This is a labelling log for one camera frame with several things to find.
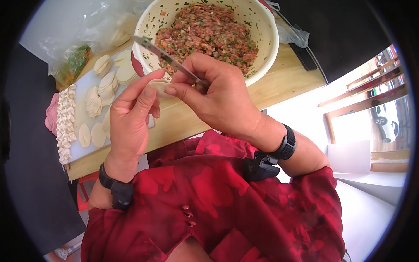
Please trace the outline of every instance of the large plastic bowl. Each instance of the large plastic bowl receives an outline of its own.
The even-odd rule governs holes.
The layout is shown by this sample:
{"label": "large plastic bowl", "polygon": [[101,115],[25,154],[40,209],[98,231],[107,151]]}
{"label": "large plastic bowl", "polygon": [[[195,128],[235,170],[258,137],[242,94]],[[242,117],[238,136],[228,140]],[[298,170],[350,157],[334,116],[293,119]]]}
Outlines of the large plastic bowl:
{"label": "large plastic bowl", "polygon": [[[173,24],[175,15],[189,4],[203,3],[203,0],[155,0],[144,11],[135,29],[135,35],[152,38],[154,43],[157,31]],[[234,8],[234,19],[248,26],[251,38],[256,42],[259,52],[246,75],[246,85],[249,86],[266,74],[275,61],[278,53],[279,38],[275,25],[274,16],[269,7],[264,6],[258,0],[234,1],[234,0],[208,0],[207,4],[215,4],[222,7]],[[132,64],[139,76],[148,74],[160,67],[158,57],[150,51],[134,42],[132,46]]]}

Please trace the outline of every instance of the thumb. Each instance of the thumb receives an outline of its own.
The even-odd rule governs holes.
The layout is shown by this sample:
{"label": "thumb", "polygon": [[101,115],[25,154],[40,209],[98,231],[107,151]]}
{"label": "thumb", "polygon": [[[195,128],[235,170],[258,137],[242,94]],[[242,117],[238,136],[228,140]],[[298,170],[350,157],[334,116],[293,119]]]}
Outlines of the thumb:
{"label": "thumb", "polygon": [[164,92],[169,95],[176,96],[194,111],[205,105],[206,97],[188,84],[171,84],[170,86],[166,87]]}
{"label": "thumb", "polygon": [[137,97],[131,113],[139,119],[145,119],[148,116],[151,106],[153,105],[156,98],[156,89],[151,86],[146,86],[141,94]]}

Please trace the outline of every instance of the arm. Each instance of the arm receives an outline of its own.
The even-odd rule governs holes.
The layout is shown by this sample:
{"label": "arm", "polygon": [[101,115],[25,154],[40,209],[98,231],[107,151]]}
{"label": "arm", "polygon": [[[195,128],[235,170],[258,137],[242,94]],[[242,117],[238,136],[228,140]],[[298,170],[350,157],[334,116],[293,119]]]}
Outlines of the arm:
{"label": "arm", "polygon": [[[134,178],[138,158],[147,146],[148,115],[160,117],[156,90],[145,89],[145,86],[150,80],[163,76],[164,70],[157,70],[133,81],[113,102],[109,116],[112,148],[104,164],[109,177],[125,183]],[[88,210],[92,208],[112,208],[111,191],[99,180],[90,194]]]}
{"label": "arm", "polygon": [[[328,158],[310,139],[293,131],[297,147],[289,159],[278,162],[288,176],[301,176],[313,173],[325,166],[331,167]],[[283,124],[263,114],[263,121],[258,131],[246,140],[264,152],[274,152],[280,147],[286,135],[287,130]]]}
{"label": "arm", "polygon": [[[241,70],[204,54],[187,57],[183,66],[211,85],[206,95],[192,88],[194,81],[178,71],[165,92],[185,102],[210,127],[246,140],[264,152],[277,150],[287,131],[283,124],[261,113],[252,103]],[[297,147],[279,165],[291,177],[330,166],[327,157],[307,137],[295,132]]]}

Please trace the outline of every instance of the left hand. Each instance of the left hand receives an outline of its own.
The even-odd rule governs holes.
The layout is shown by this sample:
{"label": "left hand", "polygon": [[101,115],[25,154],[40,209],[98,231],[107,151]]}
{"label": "left hand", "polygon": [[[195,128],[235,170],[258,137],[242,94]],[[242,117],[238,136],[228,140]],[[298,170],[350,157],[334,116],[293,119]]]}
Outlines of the left hand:
{"label": "left hand", "polygon": [[164,73],[157,70],[134,80],[111,106],[111,151],[105,160],[105,170],[116,180],[127,183],[135,175],[138,158],[147,146],[148,115],[160,117],[156,90],[145,87],[150,80],[162,78]]}

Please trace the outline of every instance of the hand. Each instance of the hand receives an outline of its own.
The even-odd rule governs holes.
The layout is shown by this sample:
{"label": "hand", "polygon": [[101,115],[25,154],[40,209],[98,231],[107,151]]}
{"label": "hand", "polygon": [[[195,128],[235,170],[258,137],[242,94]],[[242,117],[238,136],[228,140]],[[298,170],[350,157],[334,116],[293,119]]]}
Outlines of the hand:
{"label": "hand", "polygon": [[194,81],[180,71],[165,92],[185,102],[210,127],[240,139],[253,136],[263,116],[250,99],[241,70],[199,53],[188,56],[183,66],[211,83],[207,94],[194,89]]}
{"label": "hand", "polygon": [[105,170],[116,180],[129,182],[135,175],[138,158],[147,146],[148,115],[160,117],[156,90],[145,86],[152,79],[162,78],[164,73],[157,70],[134,80],[111,106],[111,151],[105,160]]}

